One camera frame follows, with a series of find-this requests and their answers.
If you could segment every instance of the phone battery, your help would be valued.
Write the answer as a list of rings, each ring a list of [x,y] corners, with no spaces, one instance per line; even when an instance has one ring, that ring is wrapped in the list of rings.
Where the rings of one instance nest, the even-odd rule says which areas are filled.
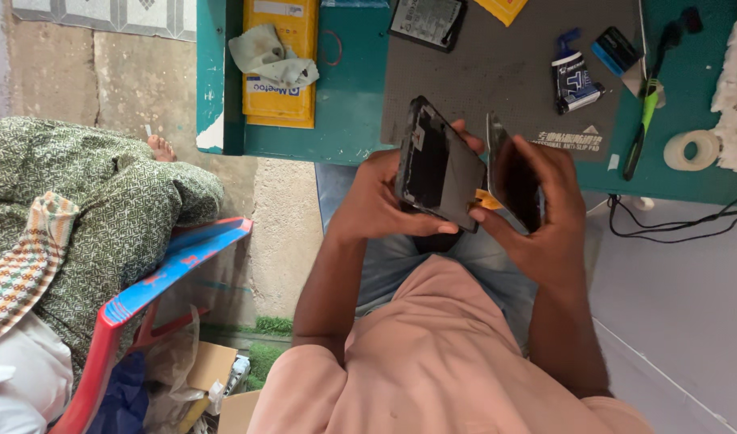
[[[448,53],[465,9],[462,0],[398,0],[388,33]]]

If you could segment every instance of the red plastic chair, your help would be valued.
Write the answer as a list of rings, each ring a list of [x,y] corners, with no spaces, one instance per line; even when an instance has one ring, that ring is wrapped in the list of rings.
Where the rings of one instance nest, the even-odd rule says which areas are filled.
[[[151,276],[135,283],[103,304],[97,312],[90,352],[86,358],[79,387],[68,409],[49,431],[50,433],[84,434],[90,428],[106,393],[124,324],[130,321],[133,315],[148,307],[143,323],[136,332],[135,341],[130,349],[132,351],[152,344],[190,323],[189,314],[152,330],[158,297],[199,264],[246,236],[252,227],[251,220],[236,217],[200,226],[174,237],[170,240],[160,267]],[[200,309],[199,314],[202,315],[207,311]]]

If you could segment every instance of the green patterned fabric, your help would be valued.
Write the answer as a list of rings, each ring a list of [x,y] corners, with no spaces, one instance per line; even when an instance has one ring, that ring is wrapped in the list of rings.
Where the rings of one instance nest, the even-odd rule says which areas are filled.
[[[63,267],[33,311],[71,349],[78,379],[100,306],[156,267],[173,227],[215,220],[223,186],[190,164],[155,162],[146,143],[122,133],[0,120],[0,255],[17,241],[33,199],[50,190],[81,213]],[[127,326],[122,351],[136,326]]]

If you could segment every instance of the bare foot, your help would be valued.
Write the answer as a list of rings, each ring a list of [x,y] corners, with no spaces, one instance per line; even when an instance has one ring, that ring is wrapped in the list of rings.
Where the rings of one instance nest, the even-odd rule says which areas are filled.
[[[175,158],[175,151],[170,146],[170,143],[164,141],[164,139],[157,134],[154,134],[148,138],[148,146],[151,151],[154,151],[154,160],[163,163],[173,163],[178,161]]]

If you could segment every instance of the man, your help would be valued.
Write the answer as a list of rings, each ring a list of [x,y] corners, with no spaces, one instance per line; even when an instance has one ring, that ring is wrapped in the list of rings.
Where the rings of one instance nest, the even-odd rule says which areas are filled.
[[[464,122],[452,126],[483,152]],[[361,165],[301,293],[292,348],[269,372],[248,432],[652,432],[608,390],[572,159],[514,140],[545,193],[543,226],[522,235],[476,208],[479,232],[464,234],[448,257],[419,255],[395,235],[458,230],[399,210],[398,151]],[[354,322],[356,306],[358,316],[370,313]]]

